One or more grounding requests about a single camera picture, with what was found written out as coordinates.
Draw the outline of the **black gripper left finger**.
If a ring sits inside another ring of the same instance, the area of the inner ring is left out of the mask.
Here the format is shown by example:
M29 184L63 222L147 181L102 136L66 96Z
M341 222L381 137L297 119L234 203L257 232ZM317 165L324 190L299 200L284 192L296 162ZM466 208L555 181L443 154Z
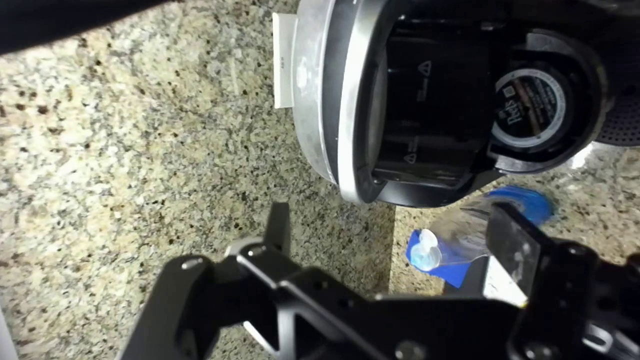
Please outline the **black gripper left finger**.
M265 232L224 260L168 260L122 360L208 360L231 326L246 326L273 360L391 360L420 345L412 299L362 297L290 260L287 242L290 208L275 201Z

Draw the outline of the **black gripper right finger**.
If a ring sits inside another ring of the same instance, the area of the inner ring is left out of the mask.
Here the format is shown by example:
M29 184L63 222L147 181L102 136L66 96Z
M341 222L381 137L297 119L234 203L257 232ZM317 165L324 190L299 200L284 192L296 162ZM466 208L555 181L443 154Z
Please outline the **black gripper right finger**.
M521 273L527 297L508 336L509 360L640 360L638 255L608 262L543 233L509 203L489 209L487 245Z

